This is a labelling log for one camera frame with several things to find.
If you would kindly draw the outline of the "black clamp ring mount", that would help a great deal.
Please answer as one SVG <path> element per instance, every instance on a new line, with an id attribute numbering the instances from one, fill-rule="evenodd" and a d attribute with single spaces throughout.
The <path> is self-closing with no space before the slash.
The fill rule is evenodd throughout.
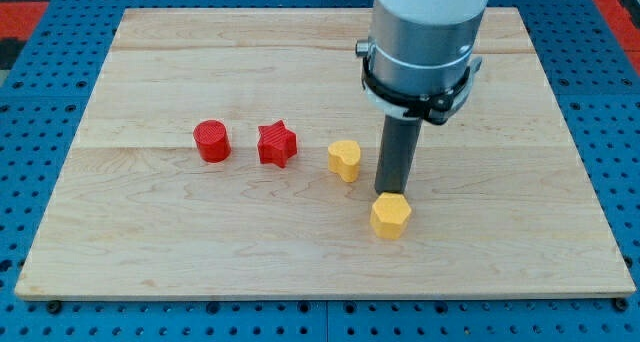
<path id="1" fill-rule="evenodd" d="M 405 94 L 385 86 L 371 72 L 371 58 L 362 59 L 361 84 L 368 100 L 386 116 L 400 120 L 421 119 L 433 125 L 445 124 L 466 103 L 474 78 L 483 59 L 474 58 L 464 70 L 461 79 L 438 94 Z"/>

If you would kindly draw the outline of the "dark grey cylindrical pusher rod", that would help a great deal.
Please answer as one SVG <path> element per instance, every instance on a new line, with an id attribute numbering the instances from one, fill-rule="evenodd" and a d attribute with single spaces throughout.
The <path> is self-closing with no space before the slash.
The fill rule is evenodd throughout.
<path id="1" fill-rule="evenodd" d="M 374 183 L 378 194 L 405 191 L 421 126 L 420 119 L 385 117 Z"/>

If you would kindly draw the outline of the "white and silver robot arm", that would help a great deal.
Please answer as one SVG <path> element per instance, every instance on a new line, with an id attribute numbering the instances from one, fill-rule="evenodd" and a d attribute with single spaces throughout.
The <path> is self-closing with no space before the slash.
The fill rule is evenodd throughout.
<path id="1" fill-rule="evenodd" d="M 377 193 L 402 193 L 423 123 L 445 124 L 468 99 L 481 58 L 471 56 L 489 0 L 374 0 L 355 46 L 369 101 L 385 115 Z"/>

